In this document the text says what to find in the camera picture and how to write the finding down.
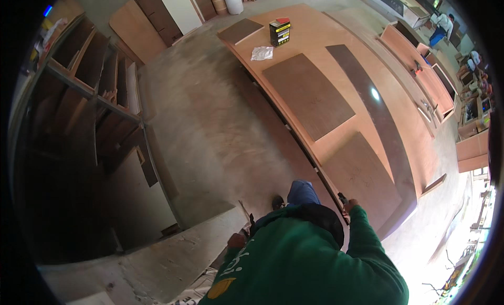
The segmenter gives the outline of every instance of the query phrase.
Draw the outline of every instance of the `large wooden table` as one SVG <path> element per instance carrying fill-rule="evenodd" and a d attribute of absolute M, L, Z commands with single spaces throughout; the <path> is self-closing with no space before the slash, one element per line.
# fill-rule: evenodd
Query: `large wooden table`
<path fill-rule="evenodd" d="M 269 23 L 276 18 L 286 16 L 290 18 L 292 24 L 290 41 L 274 49 L 273 59 L 251 61 L 251 52 L 255 47 L 270 45 Z M 404 194 L 401 193 L 401 190 L 405 190 L 405 193 L 408 192 L 406 191 L 408 188 L 413 190 L 413 197 L 409 196 L 408 199 L 403 197 L 404 203 L 400 205 L 403 209 L 400 210 L 400 213 L 389 218 L 392 221 L 388 221 L 388 230 L 382 230 L 381 237 L 388 236 L 412 213 L 416 207 L 416 197 L 422 193 L 422 190 L 431 181 L 437 166 L 437 155 L 432 146 L 432 136 L 418 112 L 418 107 L 402 87 L 403 83 L 398 81 L 393 72 L 352 32 L 327 15 L 305 4 L 281 8 L 249 19 L 263 24 L 265 28 L 237 45 L 229 44 L 224 40 L 222 42 L 249 71 L 250 75 L 268 95 L 274 107 L 293 129 L 303 148 L 314 161 L 316 168 L 327 178 L 328 187 L 331 191 L 334 194 L 338 192 L 323 171 L 323 166 L 358 132 L 362 133 L 380 159 L 388 175 L 395 181 L 399 194 Z M 397 168 L 396 160 L 394 157 L 392 159 L 387 157 L 379 131 L 377 131 L 376 125 L 361 97 L 343 69 L 326 50 L 326 46 L 338 44 L 346 45 L 350 52 L 354 54 L 379 91 L 381 100 L 390 111 L 407 154 L 406 163 L 400 164 L 400 166 L 411 167 L 413 183 L 409 186 L 407 182 L 399 182 L 397 173 L 391 170 L 391 167 Z M 303 53 L 329 79 L 355 112 L 353 117 L 317 141 L 310 137 L 291 108 L 286 104 L 286 101 L 281 98 L 272 84 L 262 74 L 263 70 L 272 65 L 300 53 Z M 336 202 L 338 207 L 341 208 L 342 204 L 338 200 Z M 372 209 L 367 211 L 368 214 L 373 214 Z"/>

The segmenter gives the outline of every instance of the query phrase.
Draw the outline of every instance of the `cardboard tube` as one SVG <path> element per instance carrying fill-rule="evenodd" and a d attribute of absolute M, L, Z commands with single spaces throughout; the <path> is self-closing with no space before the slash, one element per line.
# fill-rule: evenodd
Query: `cardboard tube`
<path fill-rule="evenodd" d="M 218 15 L 228 14 L 226 2 L 224 0 L 212 0 L 212 4 Z"/>

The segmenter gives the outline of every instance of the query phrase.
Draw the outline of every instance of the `dark brown laminate sheet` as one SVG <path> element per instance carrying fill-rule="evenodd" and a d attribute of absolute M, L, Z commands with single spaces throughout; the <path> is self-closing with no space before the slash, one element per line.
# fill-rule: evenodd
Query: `dark brown laminate sheet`
<path fill-rule="evenodd" d="M 242 19 L 238 23 L 229 26 L 225 30 L 217 34 L 220 39 L 223 39 L 230 44 L 239 44 L 242 40 L 250 35 L 263 29 L 264 25 L 249 20 Z"/>
<path fill-rule="evenodd" d="M 396 230 L 416 208 L 415 185 L 408 156 L 389 109 L 355 56 L 345 45 L 327 46 L 325 48 L 343 69 L 366 106 L 389 160 L 397 192 L 402 198 L 387 222 L 377 231 L 380 238 L 383 239 Z M 375 194 L 375 196 L 383 199 L 383 202 L 388 201 L 387 198 L 383 198 L 384 195 Z"/>
<path fill-rule="evenodd" d="M 325 75 L 299 54 L 263 71 L 314 141 L 355 115 Z"/>
<path fill-rule="evenodd" d="M 339 192 L 355 198 L 368 213 L 369 224 L 379 233 L 401 203 L 396 186 L 373 148 L 360 132 L 339 149 L 322 169 Z"/>

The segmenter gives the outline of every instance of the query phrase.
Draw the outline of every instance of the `blue pants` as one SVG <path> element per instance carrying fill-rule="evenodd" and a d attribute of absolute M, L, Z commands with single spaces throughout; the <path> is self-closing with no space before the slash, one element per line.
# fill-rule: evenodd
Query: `blue pants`
<path fill-rule="evenodd" d="M 313 189 L 312 183 L 301 179 L 292 182 L 289 195 L 287 196 L 287 202 L 289 205 L 304 203 L 321 204 L 315 190 Z"/>
<path fill-rule="evenodd" d="M 429 44 L 434 46 L 437 44 L 444 36 L 446 35 L 446 31 L 441 26 L 436 27 L 434 34 L 429 38 Z"/>

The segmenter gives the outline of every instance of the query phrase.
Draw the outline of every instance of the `man's right hand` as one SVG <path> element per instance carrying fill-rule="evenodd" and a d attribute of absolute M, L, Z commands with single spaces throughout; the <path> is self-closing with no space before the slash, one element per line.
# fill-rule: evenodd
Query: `man's right hand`
<path fill-rule="evenodd" d="M 343 216 L 346 218 L 350 218 L 350 211 L 355 207 L 359 205 L 359 201 L 355 199 L 350 199 L 348 201 L 348 204 L 344 204 L 343 207 L 345 208 L 345 212 L 343 212 Z"/>

